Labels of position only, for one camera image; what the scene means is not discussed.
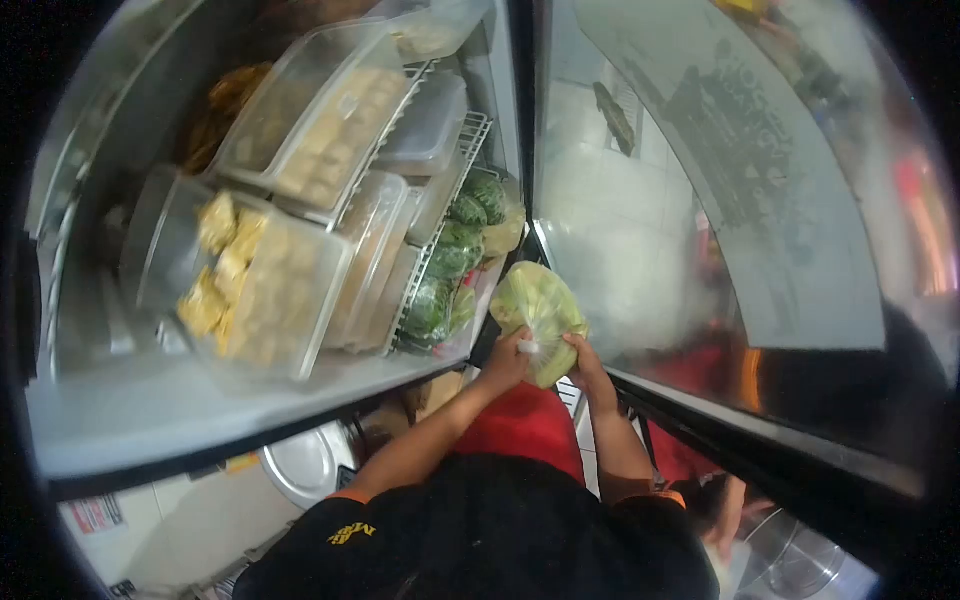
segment bag of vegetables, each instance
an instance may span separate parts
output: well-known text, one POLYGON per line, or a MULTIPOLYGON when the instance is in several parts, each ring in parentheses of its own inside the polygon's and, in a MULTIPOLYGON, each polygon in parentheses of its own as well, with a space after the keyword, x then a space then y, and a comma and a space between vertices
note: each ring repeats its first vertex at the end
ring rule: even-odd
POLYGON ((483 209, 483 223, 455 220, 465 225, 500 225, 507 218, 506 200, 507 192, 503 189, 503 184, 496 175, 471 170, 467 173, 467 179, 464 180, 464 186, 460 189, 460 194, 457 195, 454 206, 460 202, 468 203, 468 201, 472 201, 483 209))
POLYGON ((589 326, 570 289, 555 273, 533 262, 518 262, 496 286, 490 313, 507 335, 527 325, 533 335, 527 380, 547 389, 577 362, 565 333, 584 337, 589 326))
POLYGON ((453 298, 459 285, 459 281, 424 276, 400 325, 402 336, 420 347, 441 344, 449 333, 453 298))
POLYGON ((504 183, 504 221, 500 225, 488 225, 483 232, 484 258, 496 258, 512 252, 520 244, 527 211, 520 200, 520 188, 515 180, 504 183))
POLYGON ((450 331, 447 339, 463 331, 473 315, 477 314, 477 293, 471 287, 461 285, 453 299, 453 310, 450 313, 450 331))
POLYGON ((459 279, 475 269, 481 259, 483 234, 480 229, 447 221, 426 272, 441 279, 459 279))

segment glass door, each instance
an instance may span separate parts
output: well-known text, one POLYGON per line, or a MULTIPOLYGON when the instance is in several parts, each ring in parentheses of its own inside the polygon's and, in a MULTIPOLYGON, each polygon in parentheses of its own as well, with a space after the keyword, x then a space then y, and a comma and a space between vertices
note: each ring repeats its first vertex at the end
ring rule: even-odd
POLYGON ((957 374, 940 151, 845 0, 558 0, 534 230, 619 382, 907 497, 957 374))

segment wire rack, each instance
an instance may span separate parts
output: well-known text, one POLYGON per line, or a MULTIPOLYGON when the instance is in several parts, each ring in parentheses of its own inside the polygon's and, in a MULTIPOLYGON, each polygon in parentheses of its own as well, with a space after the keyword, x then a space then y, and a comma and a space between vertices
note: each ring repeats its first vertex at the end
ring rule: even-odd
POLYGON ((284 209, 288 212, 296 214, 299 217, 302 217, 303 219, 307 219, 308 221, 326 225, 327 231, 334 230, 337 225, 340 224, 340 220, 343 218, 346 208, 350 204, 350 200, 356 195, 357 192, 360 191, 363 180, 370 172, 373 162, 376 161, 378 156, 380 156, 380 150, 386 145, 388 139, 390 138, 390 134, 396 129, 397 121, 400 120, 408 107, 413 104, 414 96, 420 92, 420 86, 423 85, 423 82, 426 81, 429 74, 433 73, 436 68, 437 62, 435 60, 418 62, 417 64, 411 64, 404 67, 403 70, 406 73, 407 79, 410 80, 410 89, 408 89, 406 95, 403 96, 400 106, 396 109, 393 116, 390 117, 390 120, 387 121, 387 125, 383 128, 383 131, 380 132, 380 135, 364 153, 363 159, 360 161, 360 166, 353 173, 353 177, 351 177, 347 185, 344 186, 344 191, 342 193, 344 194, 345 199, 343 202, 338 203, 340 208, 337 209, 336 213, 333 215, 321 215, 311 212, 308 208, 298 203, 286 202, 283 202, 284 209))
POLYGON ((426 275, 427 263, 430 262, 430 258, 433 256, 433 251, 437 247, 437 241, 440 239, 440 234, 444 232, 446 213, 450 211, 450 206, 453 204, 453 199, 457 197, 461 188, 463 188, 464 181, 467 180, 467 173, 469 173, 470 169, 473 168, 473 163, 476 161, 477 156, 479 156, 480 148, 483 146, 484 141, 486 141, 487 134, 490 133, 492 126, 493 120, 486 114, 481 112, 467 113, 467 118, 464 120, 464 126, 460 130, 459 140, 460 152, 462 152, 464 157, 467 159, 467 166, 464 168, 464 172, 460 174, 460 178, 457 180, 457 184, 453 187, 453 192, 450 194, 450 197, 446 199, 444 218, 441 219, 440 224, 437 225, 437 230, 434 232, 433 237, 430 238, 430 242, 423 248, 422 251, 420 251, 420 261, 417 263, 417 268, 414 269, 413 276, 410 277, 410 283, 407 284, 407 291, 403 296, 403 303, 400 305, 401 308, 399 311, 397 311, 390 336, 390 342, 388 343, 388 347, 384 353, 389 353, 396 349, 397 342, 399 341, 398 334, 400 331, 400 326, 403 324, 403 320, 406 318, 407 313, 410 312, 410 308, 413 306, 414 298, 417 296, 417 292, 420 290, 420 285, 423 283, 423 276, 426 275))

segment stainless steel pot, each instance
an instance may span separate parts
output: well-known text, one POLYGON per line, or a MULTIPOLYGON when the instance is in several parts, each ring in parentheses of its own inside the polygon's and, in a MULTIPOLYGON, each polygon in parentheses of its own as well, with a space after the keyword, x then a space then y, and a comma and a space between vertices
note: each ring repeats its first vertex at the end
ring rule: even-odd
POLYGON ((746 516, 744 532, 752 552, 741 590, 762 578, 779 598, 805 600, 836 579, 847 558, 839 546, 782 509, 746 516))

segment person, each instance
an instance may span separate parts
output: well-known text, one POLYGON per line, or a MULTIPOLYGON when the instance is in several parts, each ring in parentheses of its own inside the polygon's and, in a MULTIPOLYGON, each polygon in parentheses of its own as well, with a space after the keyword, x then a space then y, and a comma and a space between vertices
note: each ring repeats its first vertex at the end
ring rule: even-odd
POLYGON ((716 576, 590 344, 570 373, 588 398, 600 497, 584 486, 560 399, 523 382, 524 327, 477 378, 307 511, 239 578, 234 598, 716 598, 716 576))

